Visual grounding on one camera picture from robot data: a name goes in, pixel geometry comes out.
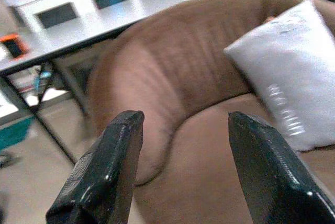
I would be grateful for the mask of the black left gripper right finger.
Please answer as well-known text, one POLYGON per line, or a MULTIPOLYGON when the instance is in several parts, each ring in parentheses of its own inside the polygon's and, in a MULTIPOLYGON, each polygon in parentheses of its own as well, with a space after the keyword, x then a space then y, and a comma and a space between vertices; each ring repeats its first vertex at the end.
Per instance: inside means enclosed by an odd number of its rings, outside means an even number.
POLYGON ((335 224, 335 196, 272 125, 234 111, 228 130, 254 224, 335 224))

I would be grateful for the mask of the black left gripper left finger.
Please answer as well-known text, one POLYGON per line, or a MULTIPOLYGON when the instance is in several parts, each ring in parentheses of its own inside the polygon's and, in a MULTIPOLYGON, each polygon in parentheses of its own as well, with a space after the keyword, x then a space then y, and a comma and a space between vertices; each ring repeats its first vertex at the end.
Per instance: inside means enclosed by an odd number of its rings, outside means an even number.
POLYGON ((142 111, 116 116, 76 163, 47 224, 127 224, 143 143, 142 111))

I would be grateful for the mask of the white pillow with print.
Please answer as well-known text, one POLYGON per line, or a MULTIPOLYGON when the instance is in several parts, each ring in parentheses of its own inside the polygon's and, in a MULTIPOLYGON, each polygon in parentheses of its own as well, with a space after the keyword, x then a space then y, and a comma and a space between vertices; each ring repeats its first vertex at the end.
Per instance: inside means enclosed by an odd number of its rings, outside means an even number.
POLYGON ((292 149, 335 144, 335 37, 303 0, 225 48, 292 149))

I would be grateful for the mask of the teal object on floor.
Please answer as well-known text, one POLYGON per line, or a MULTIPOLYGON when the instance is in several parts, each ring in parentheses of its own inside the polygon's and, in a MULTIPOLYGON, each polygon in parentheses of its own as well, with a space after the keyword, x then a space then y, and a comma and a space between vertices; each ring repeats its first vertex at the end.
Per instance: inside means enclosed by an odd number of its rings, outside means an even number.
POLYGON ((0 129, 0 151, 24 141, 33 120, 30 117, 0 129))

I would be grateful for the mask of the brown fabric sofa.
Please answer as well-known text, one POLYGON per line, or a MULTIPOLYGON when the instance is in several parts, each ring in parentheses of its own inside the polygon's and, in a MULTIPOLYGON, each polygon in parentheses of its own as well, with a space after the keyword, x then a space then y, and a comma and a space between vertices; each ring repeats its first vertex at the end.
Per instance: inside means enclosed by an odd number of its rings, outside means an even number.
MULTIPOLYGON (((97 133, 123 111, 144 113, 132 197, 139 224, 254 224, 229 143, 229 113, 278 129, 224 50, 302 1, 192 0, 111 42, 90 79, 90 107, 97 133)), ((335 37, 335 3, 313 1, 335 37)), ((335 196, 335 144, 292 150, 335 196)))

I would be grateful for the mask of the orange and black device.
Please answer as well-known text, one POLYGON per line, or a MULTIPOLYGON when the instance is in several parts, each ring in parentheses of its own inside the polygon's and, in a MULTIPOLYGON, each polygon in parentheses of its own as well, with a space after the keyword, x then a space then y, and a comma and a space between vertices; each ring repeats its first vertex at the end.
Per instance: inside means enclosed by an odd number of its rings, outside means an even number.
POLYGON ((12 58, 22 58, 29 52, 29 47, 16 33, 1 36, 0 43, 5 46, 12 58))

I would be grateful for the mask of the white table with black frame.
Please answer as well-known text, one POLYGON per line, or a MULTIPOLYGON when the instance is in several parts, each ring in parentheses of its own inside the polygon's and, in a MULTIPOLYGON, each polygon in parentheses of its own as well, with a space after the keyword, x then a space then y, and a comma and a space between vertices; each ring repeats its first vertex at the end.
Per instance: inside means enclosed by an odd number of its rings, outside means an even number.
POLYGON ((5 62, 0 66, 0 84, 9 87, 14 100, 32 113, 64 155, 75 163, 76 159, 51 127, 29 107, 9 76, 45 62, 55 64, 55 59, 107 38, 115 38, 139 20, 161 10, 189 0, 127 0, 116 5, 92 11, 82 17, 55 25, 28 35, 32 51, 26 57, 5 62))

